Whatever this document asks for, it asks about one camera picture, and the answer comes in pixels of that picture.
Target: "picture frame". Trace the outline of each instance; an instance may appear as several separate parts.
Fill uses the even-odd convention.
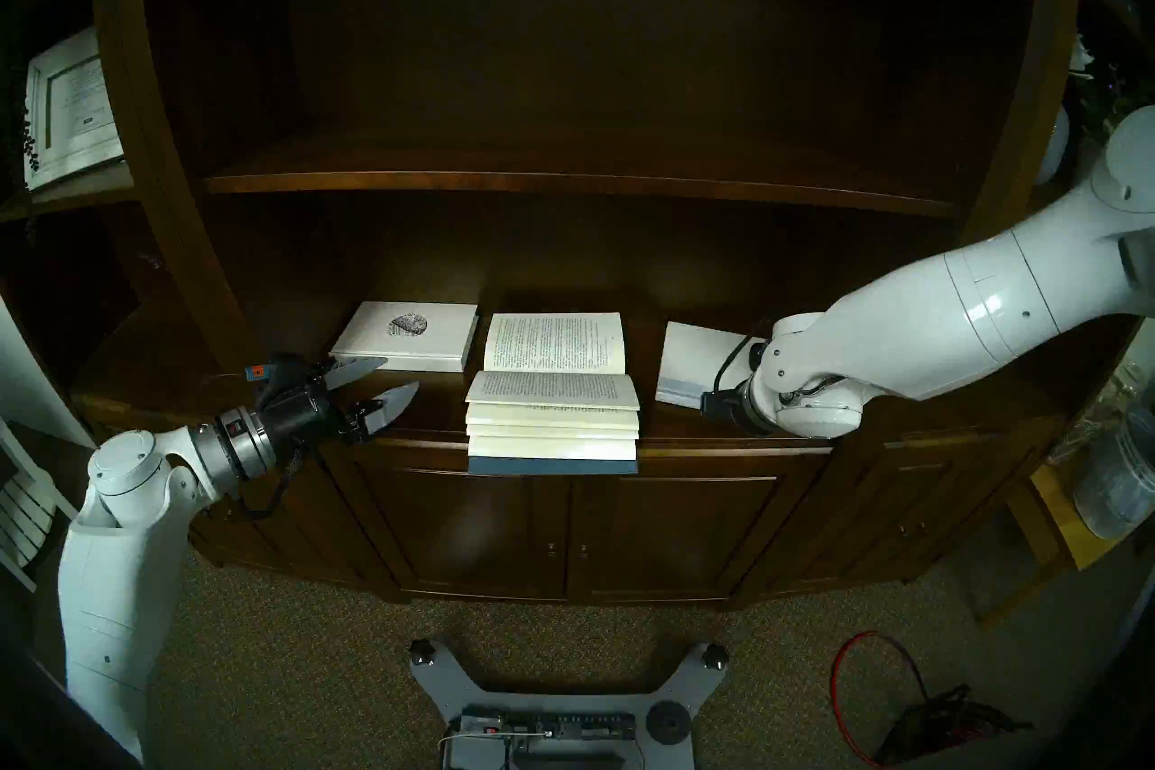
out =
[[[124,157],[104,85],[96,28],[88,28],[28,66],[29,192]]]

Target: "book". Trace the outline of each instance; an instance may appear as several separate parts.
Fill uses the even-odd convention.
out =
[[[656,399],[696,410],[702,394],[714,390],[725,358],[745,336],[700,326],[666,323],[662,345],[662,366],[657,374]],[[765,338],[752,338],[722,375],[721,388],[735,388],[750,377],[748,347],[762,344]]]
[[[636,471],[639,402],[618,314],[494,314],[483,366],[465,396],[470,471],[475,457],[624,463],[613,466],[618,473]],[[491,473],[519,473],[513,468],[534,466]]]
[[[636,428],[535,428],[528,425],[467,425],[470,438],[606,438],[610,440],[638,440]]]
[[[470,456],[517,459],[635,459],[631,440],[573,438],[470,438]]]
[[[520,459],[470,456],[470,474],[636,474],[636,459]]]
[[[476,304],[364,301],[330,353],[380,357],[381,369],[460,373],[476,329]]]
[[[639,409],[616,313],[495,313],[467,403]]]
[[[472,403],[465,411],[467,425],[529,425],[537,428],[623,428],[638,431],[638,413],[628,410],[588,406],[537,406]]]
[[[628,375],[588,373],[497,373],[474,376],[465,399],[470,403],[574,406],[576,409],[638,410],[638,393]]]

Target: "gray carpet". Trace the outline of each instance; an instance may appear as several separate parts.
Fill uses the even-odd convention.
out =
[[[1110,656],[1150,561],[1120,548],[1056,581],[993,631],[971,618],[1029,573],[1009,517],[922,580],[708,608],[461,601],[392,606],[322,584],[189,556],[150,695],[156,767],[433,768],[441,722],[412,682],[407,645],[435,636],[479,681],[531,690],[636,690],[687,644],[724,643],[731,673],[695,723],[705,770],[858,767],[835,730],[827,674],[865,628],[903,641],[927,687],[975,696],[1038,730],[924,758],[923,768],[1020,767],[1053,735]],[[844,664],[848,722],[869,750],[916,690],[877,641]]]

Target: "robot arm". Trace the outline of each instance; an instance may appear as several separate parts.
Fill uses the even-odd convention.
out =
[[[161,435],[122,432],[90,457],[84,506],[60,559],[68,694],[137,761],[144,693],[172,627],[189,522],[278,463],[299,465],[318,440],[368,440],[393,421],[416,383],[348,412],[329,401],[330,388],[379,364],[371,359],[322,376],[285,360],[278,368],[288,379],[266,388],[258,410],[237,408],[211,424]]]
[[[1148,315],[1155,106],[1126,118],[1091,175],[986,241],[917,261],[778,320],[754,374],[703,396],[744,427],[836,438],[880,394],[924,401],[990,375],[1087,320]]]

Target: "dark wood furniture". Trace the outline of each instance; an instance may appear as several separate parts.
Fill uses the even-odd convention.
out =
[[[736,607],[911,578],[1034,471],[1133,329],[1100,320],[954,394],[875,399],[834,444],[653,399],[668,320],[821,309],[1022,218],[1076,18],[1110,20],[1097,0],[28,3],[52,24],[28,28],[29,58],[95,13],[132,171],[0,210],[5,300],[98,436],[251,402],[243,366],[323,356],[362,300],[485,315],[464,375],[349,388],[422,381],[273,518],[199,517],[216,563],[390,600]],[[636,477],[465,473],[495,311],[623,313]]]

